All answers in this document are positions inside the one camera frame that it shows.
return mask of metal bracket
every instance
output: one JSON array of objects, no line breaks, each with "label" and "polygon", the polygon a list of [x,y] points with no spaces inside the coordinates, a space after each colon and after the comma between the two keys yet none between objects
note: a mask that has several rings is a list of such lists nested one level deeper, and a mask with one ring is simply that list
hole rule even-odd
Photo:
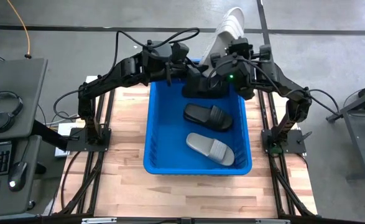
[{"label": "metal bracket", "polygon": [[262,130],[261,139],[262,147],[265,153],[278,154],[283,151],[286,154],[303,154],[307,152],[307,149],[305,148],[305,143],[303,141],[303,139],[305,139],[305,136],[302,135],[301,130],[293,129],[289,131],[286,146],[279,146],[278,144],[272,142],[271,130]]},{"label": "metal bracket", "polygon": [[103,133],[103,142],[102,144],[87,144],[85,141],[85,132],[82,131],[83,128],[72,128],[70,133],[74,138],[76,137],[78,140],[68,141],[67,150],[71,152],[105,152],[109,148],[110,137],[112,130],[110,128],[101,128]]}]

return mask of black slide sandal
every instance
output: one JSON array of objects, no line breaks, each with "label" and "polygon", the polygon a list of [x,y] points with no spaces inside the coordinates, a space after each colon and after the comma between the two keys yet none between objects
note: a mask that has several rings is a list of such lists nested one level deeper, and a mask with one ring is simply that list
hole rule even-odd
[{"label": "black slide sandal", "polygon": [[214,131],[227,131],[233,124],[233,118],[215,105],[205,108],[189,103],[183,111],[183,118]]}]

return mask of computer mouse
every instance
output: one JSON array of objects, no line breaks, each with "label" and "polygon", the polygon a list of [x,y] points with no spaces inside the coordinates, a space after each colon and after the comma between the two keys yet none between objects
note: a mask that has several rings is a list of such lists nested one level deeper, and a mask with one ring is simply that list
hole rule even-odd
[{"label": "computer mouse", "polygon": [[26,162],[17,162],[12,165],[8,173],[8,187],[12,192],[17,192],[23,189],[26,183]]}]

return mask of gray slide sandal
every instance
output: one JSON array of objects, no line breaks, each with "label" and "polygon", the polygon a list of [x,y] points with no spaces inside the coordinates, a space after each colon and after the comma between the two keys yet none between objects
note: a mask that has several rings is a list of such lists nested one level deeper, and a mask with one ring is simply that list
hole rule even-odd
[{"label": "gray slide sandal", "polygon": [[231,166],[234,162],[232,149],[217,139],[190,133],[187,137],[187,144],[191,149],[221,165]]}]

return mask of orange cable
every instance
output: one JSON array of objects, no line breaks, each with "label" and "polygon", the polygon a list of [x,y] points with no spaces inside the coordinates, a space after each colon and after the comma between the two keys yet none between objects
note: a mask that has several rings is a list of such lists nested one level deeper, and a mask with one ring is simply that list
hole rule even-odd
[{"label": "orange cable", "polygon": [[19,16],[18,12],[16,11],[15,7],[12,5],[10,0],[7,0],[8,4],[11,6],[12,10],[14,10],[16,16],[19,18],[20,22],[22,23],[23,28],[25,29],[26,37],[27,37],[27,54],[30,55],[30,38],[29,34],[27,33],[27,29],[25,24],[23,23],[22,18]]}]

